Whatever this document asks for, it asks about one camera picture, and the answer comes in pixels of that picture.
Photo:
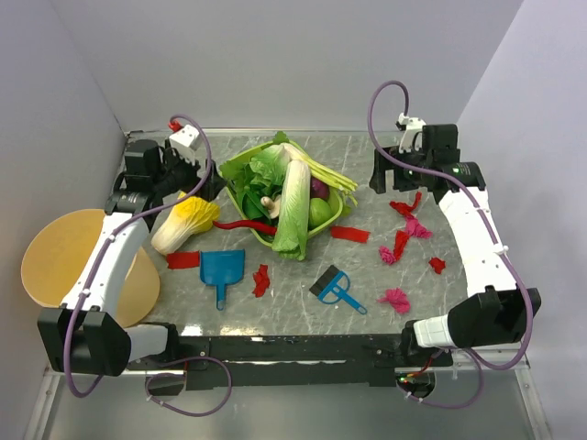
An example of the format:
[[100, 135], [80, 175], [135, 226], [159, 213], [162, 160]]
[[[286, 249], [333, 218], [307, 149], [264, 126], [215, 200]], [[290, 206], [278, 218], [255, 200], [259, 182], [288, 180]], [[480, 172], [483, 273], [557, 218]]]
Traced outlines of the blue dustpan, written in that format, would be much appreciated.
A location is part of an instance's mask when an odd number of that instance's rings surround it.
[[216, 309], [226, 307], [227, 286], [243, 279], [245, 250], [207, 251], [200, 253], [200, 280], [216, 290]]

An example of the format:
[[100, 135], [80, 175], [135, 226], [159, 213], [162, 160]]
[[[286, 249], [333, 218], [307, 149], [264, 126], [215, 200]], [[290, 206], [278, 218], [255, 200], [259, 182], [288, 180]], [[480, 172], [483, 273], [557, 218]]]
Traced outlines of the blue hand brush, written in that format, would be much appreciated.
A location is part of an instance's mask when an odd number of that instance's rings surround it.
[[365, 315], [368, 311], [349, 294], [350, 278], [348, 274], [334, 265], [318, 277], [309, 291], [325, 305], [334, 305], [344, 302], [359, 314]]

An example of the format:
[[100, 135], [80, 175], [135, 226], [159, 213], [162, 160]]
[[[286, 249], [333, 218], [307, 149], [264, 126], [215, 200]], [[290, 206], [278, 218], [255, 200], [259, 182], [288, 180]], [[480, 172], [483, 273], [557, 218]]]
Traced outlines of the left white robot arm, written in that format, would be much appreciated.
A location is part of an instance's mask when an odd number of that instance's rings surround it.
[[175, 324], [116, 319], [127, 273], [159, 212], [164, 197], [184, 191], [213, 201], [224, 188], [215, 161], [189, 158], [190, 149], [149, 139], [127, 145], [124, 169], [105, 204], [102, 228], [78, 280], [56, 307], [42, 308], [39, 333], [50, 364], [72, 374], [116, 377], [133, 361], [150, 358], [168, 369], [182, 347]]

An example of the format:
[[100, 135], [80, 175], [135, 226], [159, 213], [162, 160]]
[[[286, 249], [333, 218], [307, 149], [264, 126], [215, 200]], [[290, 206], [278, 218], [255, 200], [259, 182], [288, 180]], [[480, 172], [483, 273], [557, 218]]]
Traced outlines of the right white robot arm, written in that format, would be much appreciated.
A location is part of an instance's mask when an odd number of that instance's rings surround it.
[[510, 369], [526, 353], [539, 292], [525, 286], [507, 257], [481, 169], [460, 158], [457, 126], [406, 115], [397, 126], [399, 144], [376, 149], [370, 187], [385, 193], [392, 171], [396, 191], [425, 188], [433, 195], [460, 253], [468, 295], [443, 315], [407, 324], [402, 358], [421, 365], [434, 349], [459, 348], [489, 369]]

